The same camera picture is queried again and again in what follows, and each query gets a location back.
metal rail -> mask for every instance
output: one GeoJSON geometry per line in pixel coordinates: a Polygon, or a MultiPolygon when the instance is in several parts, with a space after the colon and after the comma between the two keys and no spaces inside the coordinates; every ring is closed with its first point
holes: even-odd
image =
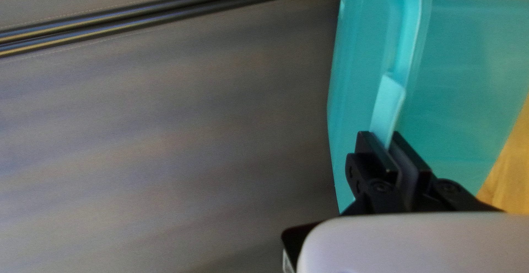
{"type": "Polygon", "coordinates": [[[0,31],[0,57],[272,0],[158,0],[0,31]]]}

teal plastic lid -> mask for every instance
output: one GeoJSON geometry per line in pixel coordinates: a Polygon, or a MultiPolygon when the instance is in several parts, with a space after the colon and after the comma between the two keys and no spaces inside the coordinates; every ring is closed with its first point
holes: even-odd
{"type": "Polygon", "coordinates": [[[341,0],[327,122],[336,196],[356,134],[394,130],[475,193],[529,87],[529,0],[341,0]]]}

gray fabric surface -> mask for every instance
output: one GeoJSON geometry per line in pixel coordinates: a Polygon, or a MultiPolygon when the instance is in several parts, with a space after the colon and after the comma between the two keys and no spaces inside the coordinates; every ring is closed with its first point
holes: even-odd
{"type": "MultiPolygon", "coordinates": [[[[23,22],[144,0],[2,1],[23,22]]],[[[0,272],[280,271],[281,231],[337,213],[337,8],[280,0],[0,60],[0,272]]]]}

yellow surface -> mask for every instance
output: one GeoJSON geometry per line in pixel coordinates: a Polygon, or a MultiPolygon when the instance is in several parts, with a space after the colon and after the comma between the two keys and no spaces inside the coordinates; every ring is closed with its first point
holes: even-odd
{"type": "Polygon", "coordinates": [[[511,213],[529,213],[529,97],[478,199],[511,213]]]}

black bracket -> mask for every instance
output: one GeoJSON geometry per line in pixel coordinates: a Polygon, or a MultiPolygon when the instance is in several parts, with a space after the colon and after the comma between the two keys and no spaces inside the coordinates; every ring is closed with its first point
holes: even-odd
{"type": "MultiPolygon", "coordinates": [[[[398,132],[386,150],[371,132],[359,132],[346,157],[346,177],[355,201],[341,216],[406,212],[501,211],[480,202],[464,187],[437,178],[398,132]]],[[[281,239],[295,271],[303,241],[320,222],[285,230],[281,239]]]]}

